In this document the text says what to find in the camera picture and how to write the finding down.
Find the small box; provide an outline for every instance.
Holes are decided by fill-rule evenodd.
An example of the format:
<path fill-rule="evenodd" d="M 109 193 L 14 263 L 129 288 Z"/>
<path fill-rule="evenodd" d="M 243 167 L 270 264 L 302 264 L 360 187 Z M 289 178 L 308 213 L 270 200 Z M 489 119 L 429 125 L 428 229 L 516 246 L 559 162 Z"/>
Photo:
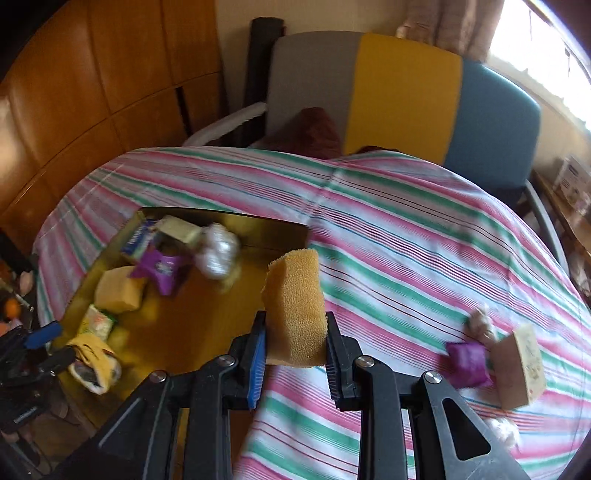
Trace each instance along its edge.
<path fill-rule="evenodd" d="M 121 249 L 121 253 L 130 263 L 138 263 L 139 259 L 142 258 L 142 255 L 148 249 L 148 245 L 154 237 L 155 225 L 156 220 L 147 219 L 143 221 Z"/>
<path fill-rule="evenodd" d="M 171 215 L 163 217 L 156 224 L 156 230 L 181 242 L 189 250 L 197 248 L 201 238 L 201 227 Z"/>
<path fill-rule="evenodd" d="M 78 335 L 90 332 L 106 342 L 115 323 L 116 320 L 111 315 L 101 312 L 91 304 L 78 328 Z"/>
<path fill-rule="evenodd" d="M 542 355 L 531 325 L 520 326 L 494 344 L 491 360 L 503 410 L 530 405 L 546 389 Z"/>
<path fill-rule="evenodd" d="M 583 192 L 588 192 L 591 186 L 591 173 L 587 167 L 582 165 L 573 156 L 567 160 L 567 167 L 564 169 L 560 180 L 560 191 L 566 201 L 574 206 L 581 198 Z"/>

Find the chair armrest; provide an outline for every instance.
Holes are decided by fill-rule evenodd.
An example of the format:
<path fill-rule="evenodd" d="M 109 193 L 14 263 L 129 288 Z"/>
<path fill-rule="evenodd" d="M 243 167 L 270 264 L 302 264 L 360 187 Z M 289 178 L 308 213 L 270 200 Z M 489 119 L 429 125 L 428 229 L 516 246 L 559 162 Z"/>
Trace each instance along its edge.
<path fill-rule="evenodd" d="M 249 120 L 261 116 L 266 111 L 267 104 L 265 102 L 253 103 L 195 132 L 183 142 L 183 146 L 201 147 L 206 145 L 212 140 L 216 140 L 234 131 Z"/>
<path fill-rule="evenodd" d="M 564 254 L 564 250 L 558 235 L 556 234 L 554 224 L 552 223 L 552 220 L 550 219 L 550 216 L 548 215 L 542 200 L 540 200 L 538 193 L 534 190 L 534 187 L 529 180 L 525 182 L 524 193 L 530 203 L 531 211 L 540 224 L 540 237 L 542 241 L 548 247 L 554 258 L 558 261 L 564 272 L 568 275 L 569 264 L 566 261 L 566 255 Z"/>

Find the wooden cabinet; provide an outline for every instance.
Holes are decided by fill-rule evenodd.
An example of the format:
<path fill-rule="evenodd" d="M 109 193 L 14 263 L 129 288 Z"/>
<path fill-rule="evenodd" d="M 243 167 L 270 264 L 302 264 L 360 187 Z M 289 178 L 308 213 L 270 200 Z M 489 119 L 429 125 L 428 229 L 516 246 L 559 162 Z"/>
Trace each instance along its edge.
<path fill-rule="evenodd" d="M 86 3 L 70 0 L 7 75 L 15 119 L 39 167 L 108 115 L 86 18 Z"/>
<path fill-rule="evenodd" d="M 44 180 L 56 199 L 91 171 L 123 153 L 110 119 L 92 127 L 58 153 L 45 168 Z"/>
<path fill-rule="evenodd" d="M 125 151 L 173 147 L 186 138 L 177 97 L 168 89 L 140 100 L 113 116 Z"/>
<path fill-rule="evenodd" d="M 0 211 L 33 178 L 37 165 L 18 135 L 10 101 L 0 93 Z"/>
<path fill-rule="evenodd" d="M 219 72 L 214 2 L 162 0 L 162 10 L 174 83 Z"/>
<path fill-rule="evenodd" d="M 79 180 L 220 115 L 215 0 L 69 0 L 0 85 L 0 226 L 30 252 Z"/>
<path fill-rule="evenodd" d="M 172 86 L 159 0 L 89 0 L 90 27 L 109 108 Z"/>

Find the crumpled plastic bag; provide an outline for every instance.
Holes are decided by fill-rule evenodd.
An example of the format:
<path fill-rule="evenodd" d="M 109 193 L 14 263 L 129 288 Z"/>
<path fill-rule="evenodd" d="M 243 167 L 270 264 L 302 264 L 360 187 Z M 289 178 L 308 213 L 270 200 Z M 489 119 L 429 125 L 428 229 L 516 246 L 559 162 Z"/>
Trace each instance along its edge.
<path fill-rule="evenodd" d="M 508 449 L 519 445 L 519 428 L 517 428 L 513 420 L 507 417 L 497 417 L 495 419 L 484 419 L 484 423 Z"/>
<path fill-rule="evenodd" d="M 239 248 L 236 235 L 223 225 L 212 223 L 204 229 L 203 246 L 195 255 L 195 265 L 207 278 L 220 280 L 231 272 Z"/>

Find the wall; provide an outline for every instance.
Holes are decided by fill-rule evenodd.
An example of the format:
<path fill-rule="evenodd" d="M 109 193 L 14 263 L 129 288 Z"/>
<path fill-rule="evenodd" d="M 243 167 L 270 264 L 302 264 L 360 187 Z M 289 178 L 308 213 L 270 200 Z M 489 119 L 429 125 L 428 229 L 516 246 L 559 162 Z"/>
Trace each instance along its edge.
<path fill-rule="evenodd" d="M 248 28 L 256 17 L 285 20 L 287 34 L 348 30 L 394 35 L 408 0 L 217 0 L 217 31 L 230 110 L 242 107 Z"/>
<path fill-rule="evenodd" d="M 69 0 L 0 85 L 0 226 L 28 252 L 80 179 L 220 114 L 215 0 Z"/>
<path fill-rule="evenodd" d="M 553 180 L 560 168 L 559 158 L 575 155 L 591 167 L 591 132 L 564 106 L 562 100 L 513 65 L 489 56 L 488 66 L 521 86 L 541 107 L 540 137 L 534 168 Z"/>

